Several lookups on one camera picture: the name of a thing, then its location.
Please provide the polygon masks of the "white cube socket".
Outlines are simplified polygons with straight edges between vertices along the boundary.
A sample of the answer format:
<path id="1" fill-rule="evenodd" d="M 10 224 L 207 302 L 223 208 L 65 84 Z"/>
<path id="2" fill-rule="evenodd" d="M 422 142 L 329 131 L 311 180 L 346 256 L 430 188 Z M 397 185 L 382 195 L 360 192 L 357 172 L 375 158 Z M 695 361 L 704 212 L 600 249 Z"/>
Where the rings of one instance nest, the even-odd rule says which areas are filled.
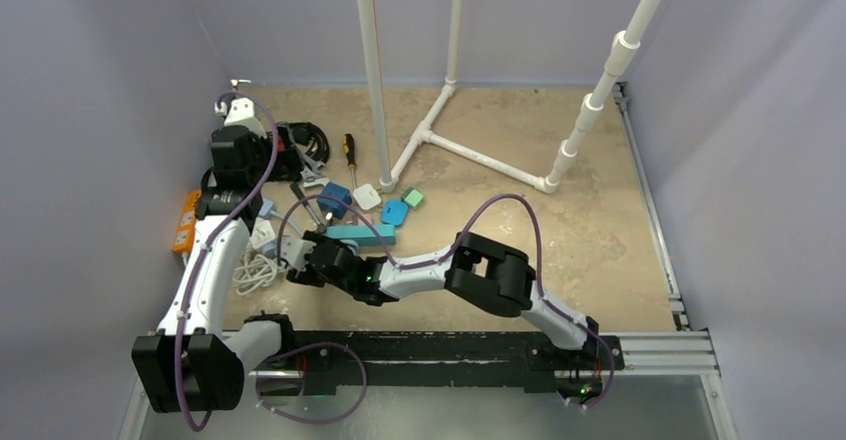
<path id="1" fill-rule="evenodd" d="M 257 219 L 253 225 L 249 242 L 254 250 L 262 251 L 268 245 L 274 245 L 276 238 L 277 233 L 271 221 Z"/>

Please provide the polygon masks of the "white plug adapter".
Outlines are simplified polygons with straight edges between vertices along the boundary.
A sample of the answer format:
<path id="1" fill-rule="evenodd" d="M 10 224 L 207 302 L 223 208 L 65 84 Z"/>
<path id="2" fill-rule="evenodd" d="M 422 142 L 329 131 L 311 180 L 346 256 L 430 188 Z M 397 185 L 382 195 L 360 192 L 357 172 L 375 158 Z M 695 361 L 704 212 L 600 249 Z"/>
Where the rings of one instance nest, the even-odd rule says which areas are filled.
<path id="1" fill-rule="evenodd" d="M 362 211 L 371 211 L 382 204 L 379 190 L 371 184 L 358 186 L 352 191 L 352 199 Z"/>

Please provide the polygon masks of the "light blue plug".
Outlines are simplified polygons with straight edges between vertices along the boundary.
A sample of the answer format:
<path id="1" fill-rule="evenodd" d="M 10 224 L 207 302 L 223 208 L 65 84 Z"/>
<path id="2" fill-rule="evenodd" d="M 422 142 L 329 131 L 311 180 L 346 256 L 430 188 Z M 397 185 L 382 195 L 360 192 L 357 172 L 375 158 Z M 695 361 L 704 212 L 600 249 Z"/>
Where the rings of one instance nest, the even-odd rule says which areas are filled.
<path id="1" fill-rule="evenodd" d="M 409 214 L 410 207 L 401 200 L 390 199 L 388 200 L 380 215 L 380 220 L 384 224 L 394 225 L 395 227 L 401 227 L 404 225 L 407 216 Z"/>

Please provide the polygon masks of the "green plug adapter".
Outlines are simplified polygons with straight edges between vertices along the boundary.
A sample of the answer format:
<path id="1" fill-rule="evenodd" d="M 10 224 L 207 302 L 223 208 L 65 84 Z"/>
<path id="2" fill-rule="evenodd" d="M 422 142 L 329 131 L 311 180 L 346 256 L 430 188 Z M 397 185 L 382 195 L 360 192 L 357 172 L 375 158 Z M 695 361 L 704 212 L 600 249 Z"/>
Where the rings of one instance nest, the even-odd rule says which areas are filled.
<path id="1" fill-rule="evenodd" d="M 411 210 L 418 210 L 424 199 L 425 196 L 413 187 L 408 188 L 401 196 L 401 201 Z"/>

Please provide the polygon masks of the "blue cube socket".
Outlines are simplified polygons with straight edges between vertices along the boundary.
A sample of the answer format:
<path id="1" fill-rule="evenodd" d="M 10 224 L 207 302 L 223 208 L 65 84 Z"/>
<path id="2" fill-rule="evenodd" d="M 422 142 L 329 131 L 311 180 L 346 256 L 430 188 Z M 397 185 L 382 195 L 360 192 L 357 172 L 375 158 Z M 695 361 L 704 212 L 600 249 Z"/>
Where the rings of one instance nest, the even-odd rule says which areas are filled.
<path id="1" fill-rule="evenodd" d="M 348 212 L 351 201 L 352 195 L 348 188 L 336 183 L 328 183 L 323 187 L 316 202 L 324 215 L 331 214 L 334 219 L 342 220 Z"/>

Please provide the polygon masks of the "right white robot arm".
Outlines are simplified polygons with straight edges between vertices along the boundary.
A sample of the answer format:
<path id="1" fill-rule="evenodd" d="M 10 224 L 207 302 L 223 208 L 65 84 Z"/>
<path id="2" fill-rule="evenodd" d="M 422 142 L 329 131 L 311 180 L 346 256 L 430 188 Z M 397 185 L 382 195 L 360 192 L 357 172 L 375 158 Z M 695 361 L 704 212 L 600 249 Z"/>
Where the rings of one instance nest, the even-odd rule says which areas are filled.
<path id="1" fill-rule="evenodd" d="M 547 295 L 524 252 L 471 232 L 456 240 L 428 254 L 390 260 L 362 257 L 339 239 L 308 231 L 302 238 L 285 237 L 278 256 L 294 283 L 330 284 L 371 306 L 447 290 L 489 314 L 528 321 L 572 366 L 598 356 L 598 324 Z"/>

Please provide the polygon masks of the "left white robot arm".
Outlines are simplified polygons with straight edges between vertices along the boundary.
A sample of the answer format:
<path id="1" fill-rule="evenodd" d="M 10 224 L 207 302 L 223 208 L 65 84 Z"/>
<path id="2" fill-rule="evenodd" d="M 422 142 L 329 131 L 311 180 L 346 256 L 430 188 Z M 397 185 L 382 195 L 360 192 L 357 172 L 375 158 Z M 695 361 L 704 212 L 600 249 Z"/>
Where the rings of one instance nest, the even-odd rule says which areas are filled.
<path id="1" fill-rule="evenodd" d="M 195 237 L 183 276 L 156 328 L 134 341 L 131 358 L 151 407 L 193 415 L 234 409 L 247 375 L 262 362 L 283 369 L 296 359 L 289 317 L 260 313 L 236 333 L 223 334 L 223 317 L 235 269 L 248 244 L 260 190 L 274 167 L 279 133 L 225 126 L 211 135 L 212 165 L 196 206 Z"/>

